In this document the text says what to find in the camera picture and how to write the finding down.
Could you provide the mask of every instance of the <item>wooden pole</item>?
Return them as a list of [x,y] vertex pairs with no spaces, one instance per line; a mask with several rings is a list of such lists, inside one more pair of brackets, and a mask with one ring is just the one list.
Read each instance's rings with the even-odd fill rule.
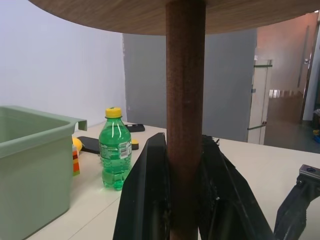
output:
[[198,239],[195,173],[202,153],[206,4],[166,4],[167,150],[171,177],[171,240]]

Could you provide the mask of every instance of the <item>yellow object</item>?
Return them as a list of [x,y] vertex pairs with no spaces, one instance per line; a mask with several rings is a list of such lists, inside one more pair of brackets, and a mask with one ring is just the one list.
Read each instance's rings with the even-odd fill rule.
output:
[[76,147],[76,150],[77,150],[78,152],[80,152],[81,149],[82,149],[82,142],[81,142],[78,138],[73,137],[73,138],[72,138],[72,143],[73,143],[73,145]]
[[120,107],[110,107],[105,110],[105,117],[107,119],[121,118],[121,108]]
[[138,150],[139,149],[139,142],[138,142],[137,139],[132,139],[131,147],[132,147],[132,150]]

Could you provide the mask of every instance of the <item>gray wall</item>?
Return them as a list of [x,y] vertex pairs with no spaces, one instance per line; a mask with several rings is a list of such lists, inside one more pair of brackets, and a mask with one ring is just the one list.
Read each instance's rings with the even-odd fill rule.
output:
[[[127,119],[166,127],[166,38],[124,34]],[[247,141],[256,30],[205,38],[203,134]]]

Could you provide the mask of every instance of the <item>bottle label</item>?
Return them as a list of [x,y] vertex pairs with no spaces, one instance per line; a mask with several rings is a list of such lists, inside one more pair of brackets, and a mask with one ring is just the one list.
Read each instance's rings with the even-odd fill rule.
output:
[[102,144],[100,143],[100,156],[104,159],[118,160],[129,157],[132,153],[131,141],[120,144]]

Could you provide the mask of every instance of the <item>round tabletop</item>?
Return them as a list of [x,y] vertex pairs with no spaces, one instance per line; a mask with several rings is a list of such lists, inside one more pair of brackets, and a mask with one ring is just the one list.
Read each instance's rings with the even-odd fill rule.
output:
[[[112,32],[165,35],[165,0],[30,0],[57,17]],[[320,0],[207,0],[206,34],[257,28],[320,9]]]

